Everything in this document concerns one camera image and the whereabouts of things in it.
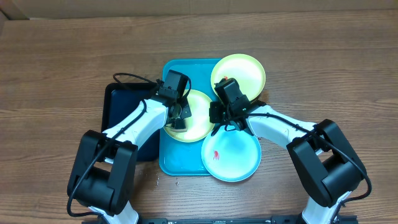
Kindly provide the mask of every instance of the wire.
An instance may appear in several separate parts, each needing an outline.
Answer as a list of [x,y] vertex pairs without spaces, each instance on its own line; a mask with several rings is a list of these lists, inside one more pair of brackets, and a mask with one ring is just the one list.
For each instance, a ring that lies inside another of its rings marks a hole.
[[188,95],[189,95],[189,92],[191,92],[191,89],[192,89],[192,82],[191,82],[191,79],[188,77],[188,75],[185,75],[185,77],[188,78],[189,89],[188,89],[187,93],[186,93],[185,95],[182,96],[181,102],[184,102],[184,101],[187,99],[187,97],[188,97]]
[[236,128],[233,128],[233,129],[230,129],[230,130],[227,130],[227,125],[226,126],[224,126],[224,131],[236,131]]
[[227,124],[230,124],[230,122],[231,122],[232,120],[236,120],[236,119],[239,119],[239,118],[248,118],[248,117],[250,117],[250,116],[265,116],[265,117],[268,117],[268,118],[275,118],[275,119],[278,119],[278,120],[280,120],[280,121],[282,121],[282,122],[284,122],[284,123],[286,123],[286,124],[292,126],[292,127],[295,128],[295,129],[298,129],[298,130],[300,130],[300,131],[303,131],[303,132],[305,132],[305,133],[307,133],[307,134],[313,136],[313,137],[316,138],[317,140],[321,141],[324,145],[330,147],[332,150],[336,151],[340,156],[344,157],[346,160],[348,160],[350,163],[352,163],[352,165],[355,166],[355,168],[357,168],[357,170],[359,170],[359,172],[361,173],[361,175],[363,176],[363,178],[365,179],[365,181],[366,181],[366,183],[367,183],[367,185],[368,185],[368,189],[367,189],[366,193],[364,193],[364,194],[362,194],[362,195],[360,195],[360,196],[357,196],[357,197],[346,198],[346,199],[342,200],[341,202],[339,202],[338,205],[337,205],[337,207],[336,207],[335,212],[333,213],[333,215],[332,215],[332,217],[331,217],[331,219],[330,219],[330,223],[333,223],[333,222],[334,222],[334,220],[335,220],[335,218],[336,218],[338,212],[339,212],[340,209],[341,209],[341,206],[344,206],[345,203],[347,203],[347,202],[352,202],[352,201],[355,201],[355,200],[364,199],[364,198],[366,198],[367,196],[369,196],[369,195],[371,194],[371,192],[372,192],[372,183],[371,183],[371,180],[370,180],[369,176],[365,173],[365,171],[363,171],[363,170],[359,167],[359,165],[357,165],[357,163],[355,163],[355,162],[352,160],[352,158],[350,158],[350,157],[347,156],[345,153],[343,153],[341,150],[339,150],[338,148],[336,148],[336,146],[332,145],[332,143],[328,142],[326,139],[320,137],[319,135],[315,134],[315,133],[312,132],[312,131],[309,131],[309,130],[307,130],[307,129],[301,127],[301,126],[299,126],[298,124],[294,124],[293,122],[291,122],[291,121],[289,121],[289,120],[287,120],[287,119],[285,119],[285,118],[283,118],[283,117],[281,117],[281,116],[277,116],[277,115],[275,115],[275,114],[270,114],[270,113],[266,113],[266,114],[264,114],[264,113],[251,113],[251,114],[245,114],[245,115],[241,115],[241,116],[236,116],[236,117],[234,117],[234,118],[230,118],[230,119],[227,120],[227,121],[221,122],[220,125],[219,125],[218,127],[216,127],[216,128],[213,130],[213,132],[211,133],[211,135],[214,136],[214,135],[217,133],[217,131],[220,129],[220,127],[222,127],[222,125],[225,125],[225,130],[226,130],[226,125],[227,125]]
[[[113,78],[115,79],[115,81],[120,84],[121,86],[123,86],[123,88],[127,89],[127,90],[131,90],[127,85],[125,85],[124,83],[120,82],[116,76],[121,76],[121,75],[125,75],[125,76],[130,76],[130,77],[135,77],[135,78],[139,78],[141,80],[147,81],[149,83],[156,83],[156,82],[152,82],[146,78],[140,77],[138,75],[134,75],[134,74],[130,74],[130,73],[115,73],[113,75]],[[127,125],[125,125],[125,127],[121,128],[97,153],[96,157],[92,160],[92,162],[90,163],[90,165],[87,167],[86,171],[83,173],[83,175],[79,178],[78,182],[76,183],[76,186],[73,188],[69,199],[68,199],[68,203],[67,203],[67,212],[71,217],[84,217],[87,215],[97,215],[97,216],[102,216],[101,213],[99,212],[83,212],[83,213],[73,213],[71,210],[71,206],[72,206],[72,201],[73,198],[75,197],[76,193],[77,193],[77,189],[79,188],[79,186],[81,185],[81,183],[83,182],[83,180],[86,179],[88,173],[90,172],[90,170],[93,168],[94,164],[100,159],[100,157],[103,156],[105,150],[107,150],[110,146],[112,146],[115,141],[116,138],[118,138],[120,135],[122,135],[123,132],[125,132],[125,130],[127,130],[128,128],[130,128],[130,126],[132,126],[138,119],[140,119],[142,117],[142,115],[144,115],[144,113],[147,110],[147,104],[145,102],[144,99],[141,100],[142,103],[144,104],[144,108],[142,109],[142,111],[140,112],[140,114],[134,118],[130,123],[128,123]]]

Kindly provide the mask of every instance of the wood grain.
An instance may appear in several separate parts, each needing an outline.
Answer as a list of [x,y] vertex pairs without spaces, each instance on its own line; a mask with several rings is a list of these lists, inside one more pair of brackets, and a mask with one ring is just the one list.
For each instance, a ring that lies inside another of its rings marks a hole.
[[4,25],[4,22],[7,21],[7,17],[0,11],[0,35],[2,32],[2,27]]
[[[67,182],[81,135],[100,130],[113,73],[154,80],[173,58],[233,53],[264,65],[262,98],[276,110],[340,125],[374,185],[369,198],[341,213],[397,223],[398,11],[7,21],[0,36],[0,223],[79,223],[65,210]],[[157,161],[139,164],[132,205],[143,217],[300,213],[307,194],[288,153],[261,145],[260,167],[235,184],[171,177]],[[365,190],[362,183],[354,195]],[[73,210],[86,208],[76,203]]]
[[396,0],[0,0],[11,19],[398,9]]

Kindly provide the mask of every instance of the yellow plate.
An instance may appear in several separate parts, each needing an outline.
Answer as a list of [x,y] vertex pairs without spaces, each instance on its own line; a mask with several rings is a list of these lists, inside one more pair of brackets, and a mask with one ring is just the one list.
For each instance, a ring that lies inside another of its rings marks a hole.
[[242,93],[250,101],[260,95],[266,84],[266,71],[261,63],[254,57],[245,54],[229,55],[216,64],[210,78],[215,93],[215,83],[220,82],[224,77],[235,78]]
[[164,130],[170,137],[181,142],[195,142],[206,137],[214,125],[210,123],[209,108],[211,99],[204,93],[198,90],[191,90],[188,95],[188,103],[191,109],[192,116],[185,118],[185,125],[187,131],[178,133],[171,131],[170,128],[164,127]]

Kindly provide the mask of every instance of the light blue plate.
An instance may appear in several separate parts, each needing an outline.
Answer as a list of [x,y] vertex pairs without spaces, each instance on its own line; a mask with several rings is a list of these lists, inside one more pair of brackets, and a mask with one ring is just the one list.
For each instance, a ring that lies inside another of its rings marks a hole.
[[[220,59],[177,59],[169,61],[163,68],[164,80],[170,69],[188,75],[192,89],[199,90],[216,101],[211,85],[211,71]],[[168,175],[209,175],[201,159],[204,139],[185,143],[171,138],[164,129],[160,130],[159,165]]]
[[255,136],[244,131],[225,131],[222,127],[214,136],[207,135],[201,158],[211,175],[223,181],[237,182],[257,170],[261,161],[261,146]]

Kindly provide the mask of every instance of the plate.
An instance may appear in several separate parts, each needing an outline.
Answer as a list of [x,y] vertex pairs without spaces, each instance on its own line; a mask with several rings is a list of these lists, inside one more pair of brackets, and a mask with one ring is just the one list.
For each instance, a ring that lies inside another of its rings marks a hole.
[[192,116],[185,118],[185,125],[187,131],[178,133],[172,131],[168,127],[164,127],[164,130],[170,137],[181,141],[181,142],[195,142],[206,137],[214,125],[210,123],[209,119],[209,108],[211,99],[204,93],[198,90],[191,90],[188,95],[188,104],[191,109]]
[[201,147],[201,159],[207,171],[227,182],[244,180],[257,170],[261,146],[255,136],[244,131],[225,131],[208,135]]
[[210,78],[215,93],[215,83],[219,83],[222,78],[235,78],[242,93],[250,101],[260,95],[266,84],[266,72],[261,63],[245,54],[229,55],[216,64]]

